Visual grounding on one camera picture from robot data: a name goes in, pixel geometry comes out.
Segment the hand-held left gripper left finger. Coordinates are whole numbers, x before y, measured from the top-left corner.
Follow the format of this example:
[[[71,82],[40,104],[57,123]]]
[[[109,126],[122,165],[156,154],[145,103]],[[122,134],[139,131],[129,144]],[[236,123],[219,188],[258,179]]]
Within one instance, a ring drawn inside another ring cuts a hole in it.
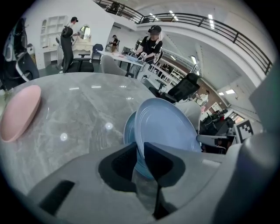
[[[28,198],[47,223],[148,224],[137,197],[135,143],[76,157],[36,184]]]

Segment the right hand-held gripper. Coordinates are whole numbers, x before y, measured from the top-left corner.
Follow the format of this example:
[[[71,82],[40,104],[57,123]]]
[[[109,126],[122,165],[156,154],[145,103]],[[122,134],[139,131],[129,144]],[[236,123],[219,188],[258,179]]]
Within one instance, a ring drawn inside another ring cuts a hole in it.
[[[263,133],[245,140],[234,173],[213,216],[214,224],[278,224],[280,222],[280,65],[276,63],[250,100]],[[236,136],[197,135],[206,145],[218,140],[236,144]]]

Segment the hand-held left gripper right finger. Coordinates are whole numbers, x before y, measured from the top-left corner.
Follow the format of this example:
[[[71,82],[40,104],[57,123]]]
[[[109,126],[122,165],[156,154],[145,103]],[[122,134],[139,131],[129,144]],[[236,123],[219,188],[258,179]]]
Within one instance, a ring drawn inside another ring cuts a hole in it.
[[[225,160],[225,155],[145,143],[144,159],[157,182],[154,217],[159,220],[201,192]]]

